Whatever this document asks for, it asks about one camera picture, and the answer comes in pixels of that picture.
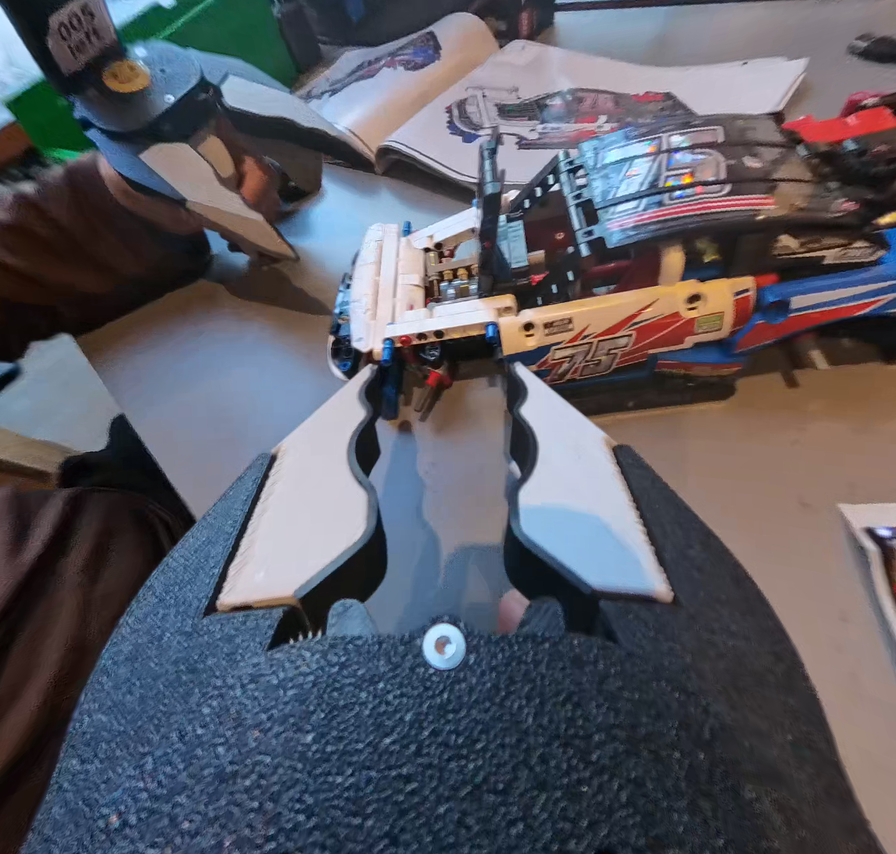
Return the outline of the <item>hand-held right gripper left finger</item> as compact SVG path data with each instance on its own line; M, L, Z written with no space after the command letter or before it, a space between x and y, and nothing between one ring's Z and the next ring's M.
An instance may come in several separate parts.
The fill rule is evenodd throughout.
M272 450L225 569L217 611L297 604L374 547L378 376L374 365L364 367Z

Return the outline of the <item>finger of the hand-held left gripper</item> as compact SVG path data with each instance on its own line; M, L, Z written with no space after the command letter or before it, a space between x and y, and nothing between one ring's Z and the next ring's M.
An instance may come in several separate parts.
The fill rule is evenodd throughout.
M235 75L226 76L218 88L224 115L244 136L301 146L344 166L374 170L366 146L291 92Z
M157 143L145 148L139 158L185 200L189 212L245 254L298 260L279 230L239 193L236 159L224 141Z

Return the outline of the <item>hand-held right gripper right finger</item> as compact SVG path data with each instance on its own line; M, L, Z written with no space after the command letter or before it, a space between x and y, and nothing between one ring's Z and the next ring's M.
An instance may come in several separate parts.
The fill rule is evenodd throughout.
M615 441L516 363L507 409L512 538L582 593L673 602Z

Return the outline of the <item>white toy brick panel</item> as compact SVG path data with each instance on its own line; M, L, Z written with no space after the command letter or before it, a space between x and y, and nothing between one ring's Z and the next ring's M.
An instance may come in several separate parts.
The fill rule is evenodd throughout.
M351 271L350 340L373 361L382 358L386 328L426 301L425 254L402 226L371 225Z

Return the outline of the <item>toy brick race car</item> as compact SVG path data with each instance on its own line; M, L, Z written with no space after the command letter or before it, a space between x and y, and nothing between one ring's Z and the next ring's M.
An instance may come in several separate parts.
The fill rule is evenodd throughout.
M666 116L561 150L521 186L500 145L498 129L479 144L470 208L402 225L426 301L386 339L420 410L489 358L583 411L724 399L770 345L894 319L894 93L824 120ZM343 381L380 369L350 340L360 248L327 338Z

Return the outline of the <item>holographic sticker sheet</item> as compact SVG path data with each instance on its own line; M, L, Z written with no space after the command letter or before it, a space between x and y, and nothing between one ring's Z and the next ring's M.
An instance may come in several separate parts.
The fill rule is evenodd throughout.
M895 505L837 505L884 645L895 662Z

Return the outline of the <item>person's left forearm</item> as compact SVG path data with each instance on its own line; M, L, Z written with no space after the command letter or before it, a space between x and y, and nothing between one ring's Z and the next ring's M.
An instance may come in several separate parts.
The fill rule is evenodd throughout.
M97 152L2 193L1 360L65 333L90 333L199 279L203 231L172 233L130 211Z

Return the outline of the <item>grey desk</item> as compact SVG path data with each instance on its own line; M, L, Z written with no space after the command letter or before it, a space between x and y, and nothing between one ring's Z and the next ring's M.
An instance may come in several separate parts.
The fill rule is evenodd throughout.
M644 65L785 55L810 60L790 113L831 116L857 90L892 90L894 69L846 55L894 32L894 0L794 0L559 13L548 42ZM423 177L328 166L319 197L285 224L297 264L242 275L221 253L208 281L78 344L195 515L339 388L325 332L345 267L373 222L421 226L469 204ZM597 419L631 445L750 572L823 703L879 841L894 852L894 671L846 545L837 505L894 501L894 367L802 368L772 352L720 403ZM373 481L388 538L368 602L405 632L439 612L495 627L507 587L500 379L458 380L422 423L377 426Z

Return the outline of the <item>person's left hand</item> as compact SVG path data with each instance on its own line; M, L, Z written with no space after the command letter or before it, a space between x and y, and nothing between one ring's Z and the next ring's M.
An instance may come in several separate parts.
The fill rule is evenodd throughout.
M280 171L267 158L241 154L237 162L238 192L267 222L281 216Z

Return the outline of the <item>person's right hand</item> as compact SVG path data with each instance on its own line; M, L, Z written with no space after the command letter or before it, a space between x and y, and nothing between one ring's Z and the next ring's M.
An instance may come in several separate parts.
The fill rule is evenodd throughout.
M498 634L513 634L519 628L530 604L530 600L515 588L504 593L497 608Z

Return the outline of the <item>green storage bin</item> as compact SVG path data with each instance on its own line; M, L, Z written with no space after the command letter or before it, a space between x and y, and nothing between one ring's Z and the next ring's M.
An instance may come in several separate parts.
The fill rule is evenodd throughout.
M106 0L125 43L160 39L248 62L292 87L299 71L271 0ZM92 148L70 104L43 78L2 14L2 127L17 121L40 152Z

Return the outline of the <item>thick instruction booklet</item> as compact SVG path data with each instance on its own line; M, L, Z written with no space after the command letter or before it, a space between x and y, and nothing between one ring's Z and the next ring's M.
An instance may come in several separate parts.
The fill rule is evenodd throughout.
M501 134L508 185L561 150L666 116L780 111L808 59L657 67L535 41L500 47L484 20L450 14L344 52L296 94L379 174L398 163L476 188L478 149Z

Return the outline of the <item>wooden post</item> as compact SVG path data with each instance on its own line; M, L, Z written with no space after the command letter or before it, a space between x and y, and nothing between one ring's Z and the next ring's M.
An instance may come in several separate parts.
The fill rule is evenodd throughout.
M52 490L73 449L54 442L1 429L1 485L28 490Z

